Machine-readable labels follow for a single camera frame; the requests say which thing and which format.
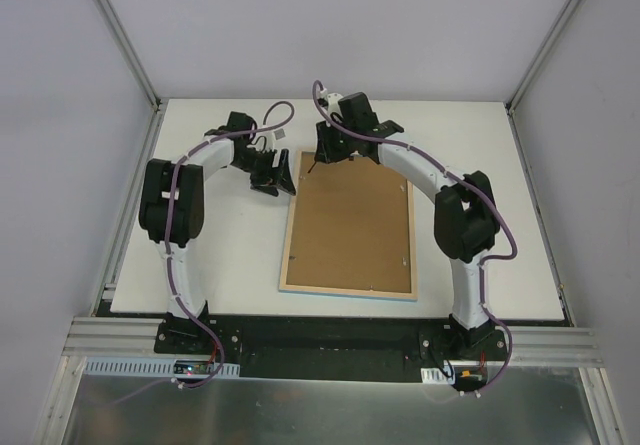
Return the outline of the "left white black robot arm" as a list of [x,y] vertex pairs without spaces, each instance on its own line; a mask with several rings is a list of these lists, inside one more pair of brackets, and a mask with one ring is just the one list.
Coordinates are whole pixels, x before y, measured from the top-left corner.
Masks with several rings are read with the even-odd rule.
[[294,113],[291,103],[279,101],[258,126],[250,115],[232,111],[225,125],[205,132],[178,159],[147,162],[138,222],[158,250],[169,291],[155,352],[224,354],[208,321],[209,307],[195,252],[205,221],[205,185],[215,173],[235,167],[249,175],[254,191],[274,197],[281,193],[294,196],[289,151],[274,148],[277,134]]

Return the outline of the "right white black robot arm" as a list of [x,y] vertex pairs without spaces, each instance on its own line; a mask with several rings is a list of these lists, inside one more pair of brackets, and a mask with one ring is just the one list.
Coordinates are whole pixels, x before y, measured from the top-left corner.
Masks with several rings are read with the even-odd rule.
[[500,231],[488,177],[480,171],[455,176],[411,144],[399,124],[381,122],[362,92],[344,97],[315,84],[312,99],[324,118],[316,124],[317,162],[332,164],[360,155],[399,173],[432,201],[434,238],[450,260],[454,289],[449,349],[461,359],[473,359],[495,330],[483,309],[479,271]]

